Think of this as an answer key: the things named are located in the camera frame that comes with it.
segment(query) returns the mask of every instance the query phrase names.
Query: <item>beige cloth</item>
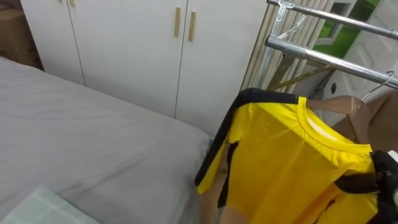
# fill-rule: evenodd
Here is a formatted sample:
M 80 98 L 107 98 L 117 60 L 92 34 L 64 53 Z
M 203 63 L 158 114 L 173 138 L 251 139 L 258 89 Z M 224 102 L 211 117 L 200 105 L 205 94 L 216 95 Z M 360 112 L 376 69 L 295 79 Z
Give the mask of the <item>beige cloth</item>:
M 368 138 L 373 151 L 398 151 L 398 91 L 391 91 L 367 103 L 371 121 Z M 354 131 L 347 118 L 333 127 L 344 137 L 354 140 Z

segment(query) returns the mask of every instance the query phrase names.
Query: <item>chrome pole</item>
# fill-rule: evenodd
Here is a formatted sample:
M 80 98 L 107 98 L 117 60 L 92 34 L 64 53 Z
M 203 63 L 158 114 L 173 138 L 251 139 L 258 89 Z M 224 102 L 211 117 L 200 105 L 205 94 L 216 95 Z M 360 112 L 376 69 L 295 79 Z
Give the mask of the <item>chrome pole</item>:
M 337 22 L 339 24 L 344 24 L 347 26 L 351 26 L 351 27 L 356 27 L 362 30 L 366 30 L 368 32 L 372 32 L 374 34 L 379 34 L 379 35 L 383 35 L 385 37 L 388 38 L 392 38 L 395 40 L 398 40 L 398 31 L 392 30 L 392 29 L 385 29 L 385 28 L 381 28 L 381 27 L 377 27 L 371 24 L 367 24 L 365 22 L 361 22 L 361 21 L 356 21 L 355 19 L 350 19 L 344 16 L 340 16 L 340 15 L 336 15 L 333 13 L 329 13 L 329 12 L 324 12 L 324 11 L 320 11 L 317 9 L 310 9 L 307 8 L 305 6 L 299 5 L 299 4 L 295 4 L 292 2 L 288 2 L 285 0 L 267 0 L 267 2 L 269 4 L 274 4 L 274 5 L 279 5 L 279 4 L 288 4 L 289 7 L 288 9 L 297 11 L 297 12 L 301 12 L 307 15 L 311 15 L 311 16 L 316 16 L 319 17 L 321 19 L 326 19 L 329 21 L 334 21 Z
M 379 84 L 386 83 L 385 86 L 398 89 L 398 80 L 396 78 L 390 79 L 391 76 L 386 73 L 377 72 L 340 58 L 317 52 L 315 50 L 310 50 L 306 47 L 301 47 L 299 45 L 292 44 L 291 42 L 280 40 L 277 37 L 268 37 L 266 40 L 266 46 L 280 50 L 283 53 L 296 55 L 297 58 L 308 59 L 324 65 L 331 65 L 343 72 L 347 72 Z

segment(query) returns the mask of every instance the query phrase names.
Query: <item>metal rod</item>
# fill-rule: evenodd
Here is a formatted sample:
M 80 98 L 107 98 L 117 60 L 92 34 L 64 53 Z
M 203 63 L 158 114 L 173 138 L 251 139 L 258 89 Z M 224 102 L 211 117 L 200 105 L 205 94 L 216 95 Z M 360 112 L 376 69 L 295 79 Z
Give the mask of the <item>metal rod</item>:
M 365 78 L 379 84 L 384 83 L 390 78 L 390 76 L 386 73 L 377 72 L 375 70 L 371 70 L 369 68 L 345 61 L 340 58 L 317 52 L 315 50 L 310 50 L 308 48 L 301 47 L 284 40 L 279 40 L 276 37 L 268 37 L 268 39 L 266 40 L 266 46 L 272 47 L 276 50 L 280 50 L 286 54 L 294 54 L 298 58 L 308 59 L 325 65 L 330 64 L 338 70 L 350 73 L 360 78 Z M 396 78 L 391 78 L 385 84 L 385 86 L 398 89 L 398 80 Z
M 366 30 L 368 32 L 372 32 L 374 34 L 379 34 L 379 35 L 383 35 L 385 37 L 389 37 L 395 40 L 398 40 L 398 31 L 392 30 L 392 29 L 384 29 L 381 27 L 377 27 L 371 24 L 367 24 L 365 22 L 361 22 L 361 21 L 356 21 L 355 19 L 350 19 L 344 16 L 340 16 L 340 15 L 336 15 L 333 13 L 329 13 L 329 12 L 324 12 L 324 11 L 320 11 L 320 10 L 316 10 L 316 9 L 310 9 L 307 8 L 305 6 L 299 5 L 299 4 L 295 4 L 292 2 L 288 2 L 285 0 L 267 0 L 267 2 L 269 4 L 274 4 L 274 5 L 279 5 L 280 3 L 283 4 L 289 4 L 288 9 L 297 11 L 297 12 L 301 12 L 307 15 L 311 15 L 311 16 L 316 16 L 319 17 L 321 19 L 326 19 L 329 21 L 334 21 L 337 22 L 339 24 L 344 24 L 347 26 L 351 26 L 351 27 L 356 27 L 356 28 L 360 28 L 362 30 Z
M 301 82 L 302 80 L 304 80 L 306 78 L 310 78 L 310 77 L 313 77 L 314 75 L 319 74 L 321 72 L 330 71 L 330 70 L 333 70 L 333 69 L 334 69 L 333 66 L 325 65 L 325 66 L 317 68 L 317 69 L 315 69 L 315 70 L 313 70 L 311 72 L 303 74 L 303 75 L 301 75 L 299 77 L 295 77 L 295 78 L 293 78 L 293 79 L 291 79 L 289 81 L 282 82 L 280 84 L 277 84 L 277 85 L 274 85 L 272 87 L 269 87 L 267 90 L 277 90 L 277 89 L 283 88 L 285 86 L 293 85 L 293 84 L 296 84 L 298 82 Z

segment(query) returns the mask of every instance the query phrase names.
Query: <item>hanging clothes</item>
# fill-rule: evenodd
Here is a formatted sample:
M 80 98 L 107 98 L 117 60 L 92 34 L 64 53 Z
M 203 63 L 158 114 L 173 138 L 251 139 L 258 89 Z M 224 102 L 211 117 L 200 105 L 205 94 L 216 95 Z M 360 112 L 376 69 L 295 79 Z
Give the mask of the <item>hanging clothes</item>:
M 195 178 L 199 193 L 211 187 L 228 143 L 218 207 L 233 207 L 249 223 L 363 224 L 380 213 L 376 193 L 348 194 L 341 184 L 347 176 L 374 173 L 370 145 L 354 144 L 332 130 L 306 100 L 242 91 Z

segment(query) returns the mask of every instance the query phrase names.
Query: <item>cardboard box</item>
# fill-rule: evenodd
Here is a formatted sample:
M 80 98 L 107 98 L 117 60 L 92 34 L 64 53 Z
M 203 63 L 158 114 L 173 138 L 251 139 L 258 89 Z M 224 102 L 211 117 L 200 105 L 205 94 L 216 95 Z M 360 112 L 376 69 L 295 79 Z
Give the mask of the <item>cardboard box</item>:
M 13 7 L 14 9 L 22 9 L 20 0 L 0 0 L 0 4 L 5 4 L 6 6 Z
M 0 48 L 10 60 L 42 69 L 39 54 L 22 10 L 0 5 Z

